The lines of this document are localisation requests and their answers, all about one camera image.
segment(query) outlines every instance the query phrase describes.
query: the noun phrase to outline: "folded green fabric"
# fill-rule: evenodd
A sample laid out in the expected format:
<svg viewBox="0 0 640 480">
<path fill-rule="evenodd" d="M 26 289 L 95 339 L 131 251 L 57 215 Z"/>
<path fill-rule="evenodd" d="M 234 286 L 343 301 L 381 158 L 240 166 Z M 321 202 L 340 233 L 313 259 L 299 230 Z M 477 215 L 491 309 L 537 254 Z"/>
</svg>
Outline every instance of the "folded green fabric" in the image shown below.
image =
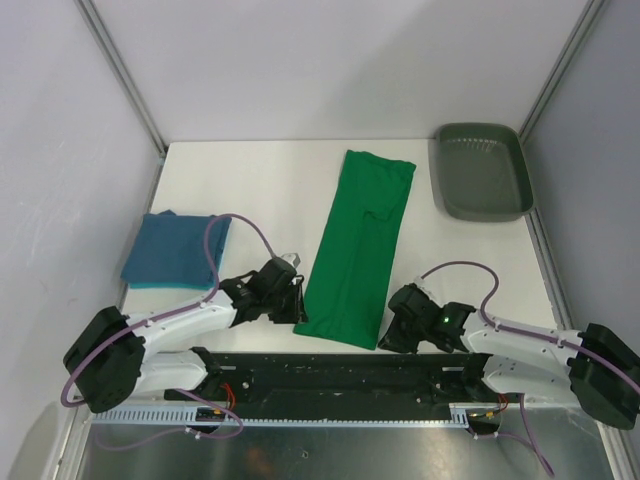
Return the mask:
<svg viewBox="0 0 640 480">
<path fill-rule="evenodd" d="M 347 152 L 295 333 L 375 349 L 415 168 Z"/>
</svg>

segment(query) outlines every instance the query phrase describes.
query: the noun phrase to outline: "green towel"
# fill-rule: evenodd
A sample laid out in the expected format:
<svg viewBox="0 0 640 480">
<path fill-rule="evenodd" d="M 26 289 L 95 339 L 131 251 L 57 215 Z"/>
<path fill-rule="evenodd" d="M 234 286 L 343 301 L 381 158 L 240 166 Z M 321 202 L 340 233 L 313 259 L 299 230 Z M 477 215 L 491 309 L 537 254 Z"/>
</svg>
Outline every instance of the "green towel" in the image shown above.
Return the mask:
<svg viewBox="0 0 640 480">
<path fill-rule="evenodd" d="M 295 333 L 375 349 L 415 168 L 347 152 Z"/>
</svg>

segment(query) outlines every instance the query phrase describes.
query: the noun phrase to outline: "white wall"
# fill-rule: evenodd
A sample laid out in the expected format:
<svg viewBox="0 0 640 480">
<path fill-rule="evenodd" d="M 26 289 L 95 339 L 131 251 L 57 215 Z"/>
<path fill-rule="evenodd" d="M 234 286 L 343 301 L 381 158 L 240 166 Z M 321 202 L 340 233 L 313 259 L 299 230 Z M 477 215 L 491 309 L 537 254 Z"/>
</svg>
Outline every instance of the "white wall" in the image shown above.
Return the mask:
<svg viewBox="0 0 640 480">
<path fill-rule="evenodd" d="M 0 86 L 0 478 L 34 480 L 157 162 L 71 0 L 2 2 Z"/>
<path fill-rule="evenodd" d="M 167 141 L 519 129 L 587 0 L 97 0 Z"/>
<path fill-rule="evenodd" d="M 640 2 L 609 4 L 526 146 L 574 322 L 638 353 L 639 24 Z"/>
</svg>

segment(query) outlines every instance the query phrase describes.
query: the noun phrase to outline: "blue cloth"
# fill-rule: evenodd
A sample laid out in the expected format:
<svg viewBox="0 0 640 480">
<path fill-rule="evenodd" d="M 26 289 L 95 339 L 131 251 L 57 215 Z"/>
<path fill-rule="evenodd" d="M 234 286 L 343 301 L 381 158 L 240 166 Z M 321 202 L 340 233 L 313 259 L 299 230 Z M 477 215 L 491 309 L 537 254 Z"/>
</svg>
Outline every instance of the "blue cloth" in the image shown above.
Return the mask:
<svg viewBox="0 0 640 480">
<path fill-rule="evenodd" d="M 203 248 L 210 220 L 171 210 L 146 214 L 120 277 L 131 288 L 212 288 L 213 273 Z M 230 223 L 230 218 L 219 221 L 209 236 L 209 251 L 218 268 Z"/>
</svg>

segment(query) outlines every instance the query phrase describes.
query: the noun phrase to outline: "white table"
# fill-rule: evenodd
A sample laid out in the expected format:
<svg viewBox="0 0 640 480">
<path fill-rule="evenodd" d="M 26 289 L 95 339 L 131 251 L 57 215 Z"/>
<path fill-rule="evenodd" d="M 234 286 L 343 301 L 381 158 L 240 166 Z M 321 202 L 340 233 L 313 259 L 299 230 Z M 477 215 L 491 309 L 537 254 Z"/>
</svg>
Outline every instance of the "white table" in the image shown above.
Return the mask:
<svg viewBox="0 0 640 480">
<path fill-rule="evenodd" d="M 365 150 L 417 165 L 396 250 L 389 294 L 449 260 L 474 260 L 494 268 L 501 287 L 489 311 L 535 326 L 555 328 L 534 248 L 524 219 L 509 223 L 454 220 L 436 208 L 429 172 L 428 140 L 328 140 L 174 143 L 169 148 L 152 213 L 240 213 L 263 230 L 276 253 L 297 252 L 309 277 L 345 152 Z M 259 269 L 268 254 L 253 230 L 233 220 L 221 278 Z M 451 267 L 429 284 L 439 302 L 479 305 L 492 280 L 473 267 Z M 129 290 L 124 312 L 157 310 L 201 292 Z M 386 331 L 391 312 L 382 326 Z M 365 353 L 346 344 L 294 335 L 290 325 L 267 318 L 194 338 L 175 348 L 204 346 L 227 352 Z M 421 351 L 435 351 L 423 342 Z"/>
</svg>

